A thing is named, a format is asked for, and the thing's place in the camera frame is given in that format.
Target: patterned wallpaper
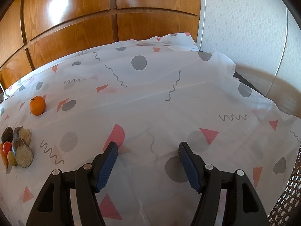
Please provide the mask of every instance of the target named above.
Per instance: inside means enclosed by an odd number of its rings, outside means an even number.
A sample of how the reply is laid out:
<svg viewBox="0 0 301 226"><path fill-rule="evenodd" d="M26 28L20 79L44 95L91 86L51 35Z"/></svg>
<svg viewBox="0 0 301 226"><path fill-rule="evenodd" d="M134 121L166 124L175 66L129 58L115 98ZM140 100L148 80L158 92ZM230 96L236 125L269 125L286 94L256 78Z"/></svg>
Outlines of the patterned wallpaper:
<svg viewBox="0 0 301 226"><path fill-rule="evenodd" d="M284 3L281 0L206 0L205 9L201 50L224 53L237 64L239 73L244 68L266 73L268 76L262 81L242 74L266 94L277 72L286 38Z"/></svg>
<svg viewBox="0 0 301 226"><path fill-rule="evenodd" d="M279 72L268 98L278 108L301 118L301 31L295 19L288 13L287 43Z"/></svg>

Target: pink triangle pattern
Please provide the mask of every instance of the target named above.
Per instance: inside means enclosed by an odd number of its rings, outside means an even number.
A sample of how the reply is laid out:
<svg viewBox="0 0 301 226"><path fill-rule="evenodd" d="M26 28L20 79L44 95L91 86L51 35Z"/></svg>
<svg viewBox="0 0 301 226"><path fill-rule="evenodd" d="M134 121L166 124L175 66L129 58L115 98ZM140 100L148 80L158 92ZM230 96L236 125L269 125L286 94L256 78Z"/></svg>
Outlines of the pink triangle pattern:
<svg viewBox="0 0 301 226"><path fill-rule="evenodd" d="M61 101L61 102L58 103L58 111L60 110L61 106L68 101L68 99L65 99L65 100L63 100L63 101Z"/></svg>
<svg viewBox="0 0 301 226"><path fill-rule="evenodd" d="M276 120L276 121L269 121L269 124L276 131L278 120Z"/></svg>
<svg viewBox="0 0 301 226"><path fill-rule="evenodd" d="M22 108L22 106L23 106L24 104L25 104L25 102L24 102L24 103L21 103L19 110Z"/></svg>
<svg viewBox="0 0 301 226"><path fill-rule="evenodd" d="M101 87L97 87L97 88L96 88L96 91L99 92L99 91L105 89L107 86L108 86L108 84L107 84L107 85L103 85L103 86L101 86Z"/></svg>
<svg viewBox="0 0 301 226"><path fill-rule="evenodd" d="M118 156L119 155L123 155L123 154L126 154L126 153L129 153L131 152L131 150L125 146L121 146L119 149L118 149Z"/></svg>
<svg viewBox="0 0 301 226"><path fill-rule="evenodd" d="M253 167L254 188L257 187L261 172L262 172L262 167Z"/></svg>
<svg viewBox="0 0 301 226"><path fill-rule="evenodd" d="M118 148L120 148L124 142L124 138L125 138L124 129L120 125L115 124L102 150L105 150L111 141L115 142Z"/></svg>
<svg viewBox="0 0 301 226"><path fill-rule="evenodd" d="M155 53L159 52L160 49L161 49L160 47L153 47L153 50L154 50Z"/></svg>
<svg viewBox="0 0 301 226"><path fill-rule="evenodd" d="M210 129L203 129L203 128L200 128L200 131L204 134L205 139L209 145L213 142L213 140L216 138L216 136L219 133L217 131L213 131Z"/></svg>
<svg viewBox="0 0 301 226"><path fill-rule="evenodd" d="M31 193L29 188L25 187L23 194L23 203L30 201L32 198L34 198L34 195Z"/></svg>
<svg viewBox="0 0 301 226"><path fill-rule="evenodd" d="M116 220L122 220L119 212L117 211L116 207L114 206L109 194L103 198L101 203L99 204L99 210L101 215L105 218L112 218Z"/></svg>
<svg viewBox="0 0 301 226"><path fill-rule="evenodd" d="M51 69L52 71L54 71L54 73L56 73L56 70L58 69L58 65L52 66Z"/></svg>

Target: gray circle pattern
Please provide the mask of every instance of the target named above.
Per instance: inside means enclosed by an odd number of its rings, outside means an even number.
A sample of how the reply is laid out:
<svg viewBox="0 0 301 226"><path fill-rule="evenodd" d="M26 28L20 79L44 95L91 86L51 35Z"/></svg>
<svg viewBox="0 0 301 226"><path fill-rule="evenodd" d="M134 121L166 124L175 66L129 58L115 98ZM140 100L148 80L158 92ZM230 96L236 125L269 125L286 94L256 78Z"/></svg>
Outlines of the gray circle pattern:
<svg viewBox="0 0 301 226"><path fill-rule="evenodd" d="M251 95L252 89L250 87L248 87L247 85L240 83L238 86L238 92L240 93L240 95L247 98Z"/></svg>
<svg viewBox="0 0 301 226"><path fill-rule="evenodd" d="M279 161L277 161L277 163L275 164L274 168L273 168L273 172L275 174L278 173L284 173L286 169L286 160L284 157L282 157Z"/></svg>
<svg viewBox="0 0 301 226"><path fill-rule="evenodd" d="M175 182L187 182L188 178L178 156L170 158L165 164L165 172Z"/></svg>
<svg viewBox="0 0 301 226"><path fill-rule="evenodd" d="M80 64L82 64L81 62L79 62L79 61L75 61L73 64L72 64L72 66L75 66L75 65L80 65Z"/></svg>
<svg viewBox="0 0 301 226"><path fill-rule="evenodd" d="M147 61L146 58L142 55L137 55L133 57L132 61L132 66L136 70L143 70L146 67Z"/></svg>
<svg viewBox="0 0 301 226"><path fill-rule="evenodd" d="M198 152L206 151L209 145L206 141L204 134L201 131L193 131L187 137L189 147Z"/></svg>
<svg viewBox="0 0 301 226"><path fill-rule="evenodd" d="M212 54L211 54L211 53L206 53L206 52L200 51L200 52L199 52L199 57L200 57L200 59L203 60L203 61L208 61L208 60L211 59Z"/></svg>
<svg viewBox="0 0 301 226"><path fill-rule="evenodd" d="M116 47L115 49L116 49L117 51L120 51L120 52L121 52L121 51L125 50L126 47Z"/></svg>
<svg viewBox="0 0 301 226"><path fill-rule="evenodd" d="M60 142L60 148L64 152L69 152L76 147L77 143L77 135L73 132L68 132L62 137Z"/></svg>
<svg viewBox="0 0 301 226"><path fill-rule="evenodd" d="M22 90L24 90L24 89L25 89L24 85L20 86L19 87L19 92L22 91Z"/></svg>
<svg viewBox="0 0 301 226"><path fill-rule="evenodd" d="M63 104L62 111L68 111L71 110L76 104L76 100L70 100L67 103Z"/></svg>
<svg viewBox="0 0 301 226"><path fill-rule="evenodd" d="M41 87L43 86L43 82L39 82L37 85L36 85L36 90L40 90Z"/></svg>

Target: tangerine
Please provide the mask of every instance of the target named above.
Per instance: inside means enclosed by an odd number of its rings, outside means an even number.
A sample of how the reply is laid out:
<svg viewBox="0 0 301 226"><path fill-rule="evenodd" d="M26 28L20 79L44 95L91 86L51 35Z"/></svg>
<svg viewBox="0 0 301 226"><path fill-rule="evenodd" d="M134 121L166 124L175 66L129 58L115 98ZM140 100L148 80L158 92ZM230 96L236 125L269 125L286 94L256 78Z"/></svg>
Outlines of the tangerine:
<svg viewBox="0 0 301 226"><path fill-rule="evenodd" d="M41 115L45 112L46 109L46 103L43 97L36 96L33 99L30 100L30 111L33 115Z"/></svg>

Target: patterned tablecloth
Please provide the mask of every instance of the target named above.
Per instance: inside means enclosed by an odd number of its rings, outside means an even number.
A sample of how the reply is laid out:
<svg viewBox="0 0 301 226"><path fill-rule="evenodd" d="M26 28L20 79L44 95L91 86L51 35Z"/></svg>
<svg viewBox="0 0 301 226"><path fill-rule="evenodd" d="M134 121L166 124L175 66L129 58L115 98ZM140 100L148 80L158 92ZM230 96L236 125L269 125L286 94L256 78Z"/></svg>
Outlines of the patterned tablecloth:
<svg viewBox="0 0 301 226"><path fill-rule="evenodd" d="M26 169L0 165L0 208L25 225L52 170L78 169L115 141L119 156L96 195L106 224L190 225L200 195L178 158L187 141L219 170L244 170L269 213L294 167L301 121L234 72L225 55L199 52L189 33L91 48L31 72L0 105L0 130L30 129L34 154ZM37 95L47 104L38 117L29 110ZM216 225L224 203L223 191Z"/></svg>

